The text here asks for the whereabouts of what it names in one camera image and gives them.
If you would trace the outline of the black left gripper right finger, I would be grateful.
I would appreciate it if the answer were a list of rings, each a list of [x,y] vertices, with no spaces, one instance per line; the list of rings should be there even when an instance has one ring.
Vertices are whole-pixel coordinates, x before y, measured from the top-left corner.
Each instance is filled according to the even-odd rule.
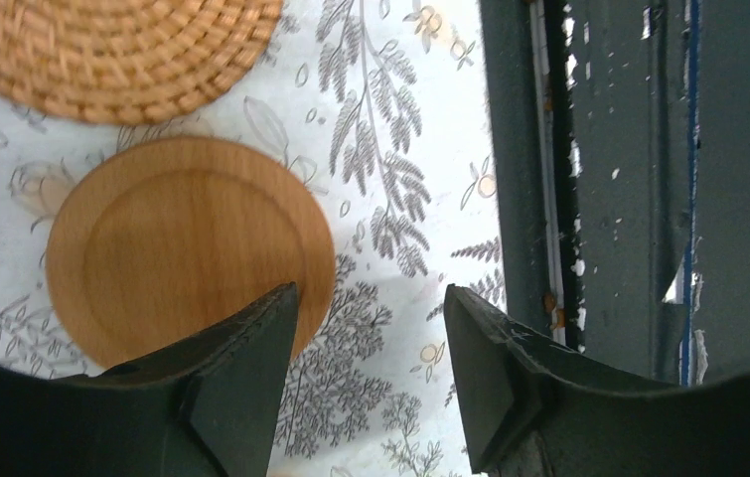
[[[750,476],[750,373],[693,388],[591,360],[450,285],[467,454],[491,476]]]

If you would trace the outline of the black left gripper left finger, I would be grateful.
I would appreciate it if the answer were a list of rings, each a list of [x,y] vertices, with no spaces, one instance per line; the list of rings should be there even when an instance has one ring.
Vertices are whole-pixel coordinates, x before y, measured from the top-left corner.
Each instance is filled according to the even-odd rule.
[[[0,476],[263,476],[298,318],[294,284],[99,376],[0,367]]]

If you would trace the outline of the light bamboo coaster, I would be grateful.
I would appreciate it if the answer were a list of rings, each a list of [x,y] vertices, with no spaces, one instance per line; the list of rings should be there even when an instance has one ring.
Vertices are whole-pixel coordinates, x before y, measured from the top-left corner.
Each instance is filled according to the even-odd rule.
[[[325,320],[334,243],[302,181],[247,146],[179,136],[107,159],[69,193],[45,272],[75,343],[109,368],[294,283],[299,354]]]

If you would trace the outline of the woven rattan coaster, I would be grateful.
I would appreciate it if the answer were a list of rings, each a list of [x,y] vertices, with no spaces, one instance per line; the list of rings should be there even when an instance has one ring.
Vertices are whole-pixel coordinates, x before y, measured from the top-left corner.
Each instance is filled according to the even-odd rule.
[[[0,1],[0,95],[95,124],[162,122],[253,67],[279,1]]]

